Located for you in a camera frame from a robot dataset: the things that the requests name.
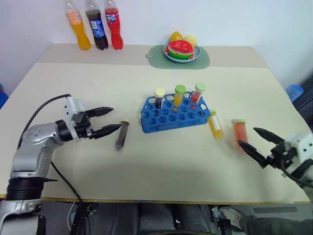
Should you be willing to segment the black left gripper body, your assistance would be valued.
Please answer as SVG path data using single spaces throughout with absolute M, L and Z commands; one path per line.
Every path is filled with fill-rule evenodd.
M 95 116 L 95 110 L 87 110 L 85 112 L 79 112 L 78 114 L 73 115 L 72 119 L 74 121 L 74 129 L 78 139 L 94 139 L 94 130 L 90 123 L 90 118 Z

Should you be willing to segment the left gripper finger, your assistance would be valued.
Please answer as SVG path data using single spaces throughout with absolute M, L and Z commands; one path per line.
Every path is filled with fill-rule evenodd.
M 88 115 L 89 118 L 100 117 L 100 116 L 104 116 L 108 114 L 109 112 L 113 110 L 114 108 L 112 107 L 98 107 L 98 108 L 87 110 L 86 114 Z
M 97 130 L 93 133 L 92 137 L 94 139 L 99 139 L 104 136 L 110 135 L 121 127 L 121 124 L 111 124 L 105 127 L 102 127 L 100 130 Z

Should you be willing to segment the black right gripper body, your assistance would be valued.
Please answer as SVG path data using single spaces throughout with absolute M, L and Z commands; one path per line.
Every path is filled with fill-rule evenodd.
M 285 168 L 288 168 L 293 163 L 294 157 L 295 148 L 286 149 L 284 141 L 281 141 L 271 150 L 271 154 L 267 156 L 266 161 L 273 168 L 282 169 L 281 162 L 283 162 Z

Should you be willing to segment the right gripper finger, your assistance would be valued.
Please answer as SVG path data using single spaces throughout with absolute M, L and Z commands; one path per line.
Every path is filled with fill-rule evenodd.
M 275 145 L 278 145 L 282 142 L 284 142 L 284 139 L 279 137 L 278 135 L 263 129 L 263 128 L 259 128 L 259 127 L 254 127 L 253 128 L 254 131 L 256 131 L 262 138 L 264 138 L 265 140 L 267 140 L 268 142 L 272 142 Z
M 267 166 L 267 161 L 263 155 L 257 152 L 256 148 L 247 142 L 242 140 L 237 140 L 239 146 L 252 158 L 254 159 L 260 167 L 264 168 Z

